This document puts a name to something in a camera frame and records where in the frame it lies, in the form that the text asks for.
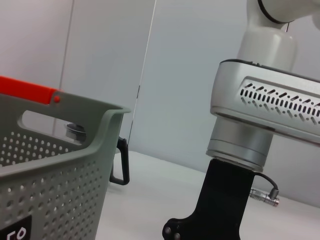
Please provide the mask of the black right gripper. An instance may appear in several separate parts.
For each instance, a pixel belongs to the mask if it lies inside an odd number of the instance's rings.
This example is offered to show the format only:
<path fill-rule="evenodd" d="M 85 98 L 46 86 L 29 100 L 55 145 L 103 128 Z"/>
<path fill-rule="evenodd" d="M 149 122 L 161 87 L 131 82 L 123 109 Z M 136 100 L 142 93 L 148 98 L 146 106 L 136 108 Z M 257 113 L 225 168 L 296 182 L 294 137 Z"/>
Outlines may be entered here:
<path fill-rule="evenodd" d="M 165 240 L 238 240 L 255 173 L 213 158 L 193 213 L 171 218 L 163 227 Z"/>

